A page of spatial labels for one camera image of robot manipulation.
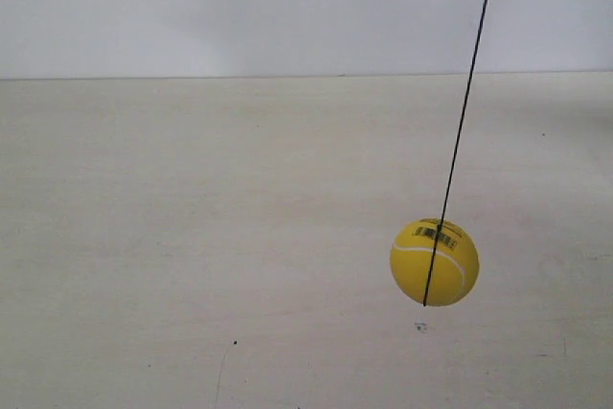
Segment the yellow tennis ball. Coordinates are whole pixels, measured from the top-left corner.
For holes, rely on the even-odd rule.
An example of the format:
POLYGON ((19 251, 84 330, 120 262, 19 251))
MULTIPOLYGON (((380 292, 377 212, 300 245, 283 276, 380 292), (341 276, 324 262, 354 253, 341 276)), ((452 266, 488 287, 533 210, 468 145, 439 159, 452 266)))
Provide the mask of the yellow tennis ball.
POLYGON ((480 263, 469 234, 451 221, 423 218, 394 239, 390 268, 399 289, 429 307, 448 307, 475 286, 480 263))

